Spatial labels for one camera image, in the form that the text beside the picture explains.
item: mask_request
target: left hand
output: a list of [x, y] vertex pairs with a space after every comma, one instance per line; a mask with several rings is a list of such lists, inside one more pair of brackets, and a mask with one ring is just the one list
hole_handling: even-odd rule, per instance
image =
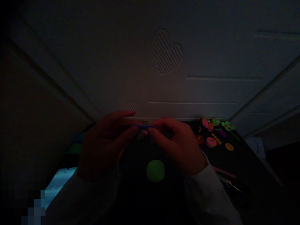
[[81, 179], [87, 182], [100, 181], [116, 169], [120, 151], [139, 130], [130, 126], [142, 125], [137, 120], [125, 118], [133, 115], [135, 111], [108, 114], [86, 132], [78, 166]]

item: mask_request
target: wall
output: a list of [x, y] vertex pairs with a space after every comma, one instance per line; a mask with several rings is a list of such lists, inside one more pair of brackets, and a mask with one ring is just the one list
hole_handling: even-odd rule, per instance
[[93, 123], [28, 62], [10, 48], [1, 60], [2, 187], [25, 193], [45, 189], [74, 135]]
[[255, 135], [261, 137], [265, 150], [300, 141], [300, 113]]

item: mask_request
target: clay flower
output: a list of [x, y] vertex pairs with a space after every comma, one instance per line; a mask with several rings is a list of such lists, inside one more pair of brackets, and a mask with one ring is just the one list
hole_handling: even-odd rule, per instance
[[230, 123], [229, 121], [222, 122], [221, 124], [222, 124], [222, 126], [225, 128], [225, 130], [230, 131], [231, 133], [232, 133], [231, 130], [235, 130], [235, 126], [232, 126], [231, 123]]
[[213, 125], [214, 125], [214, 126], [217, 126], [217, 125], [219, 125], [219, 123], [220, 123], [221, 121], [220, 121], [220, 120], [217, 120], [217, 119], [213, 119], [212, 122], [213, 122]]
[[206, 119], [202, 119], [202, 125], [205, 127], [205, 128], [208, 128], [208, 121]]

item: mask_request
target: blue play dough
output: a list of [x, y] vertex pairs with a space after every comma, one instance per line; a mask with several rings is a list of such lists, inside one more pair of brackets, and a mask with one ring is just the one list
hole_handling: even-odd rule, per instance
[[152, 128], [157, 128], [156, 126], [151, 126], [151, 125], [133, 125], [132, 127], [139, 127], [140, 130], [147, 130], [148, 128], [152, 127]]

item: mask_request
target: hand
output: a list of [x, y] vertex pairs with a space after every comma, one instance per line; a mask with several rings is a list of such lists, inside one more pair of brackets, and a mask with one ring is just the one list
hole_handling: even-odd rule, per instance
[[139, 130], [138, 127], [130, 126], [142, 125], [137, 120], [125, 118], [134, 114], [134, 111], [108, 114], [86, 132], [78, 166], [81, 179], [87, 182], [99, 181], [116, 169], [120, 151]]
[[154, 128], [148, 128], [152, 140], [161, 147], [169, 157], [188, 175], [196, 175], [206, 166], [206, 159], [198, 145], [195, 135], [189, 125], [171, 118], [160, 118], [150, 125], [161, 129], [163, 126], [171, 129], [174, 136], [171, 140]]

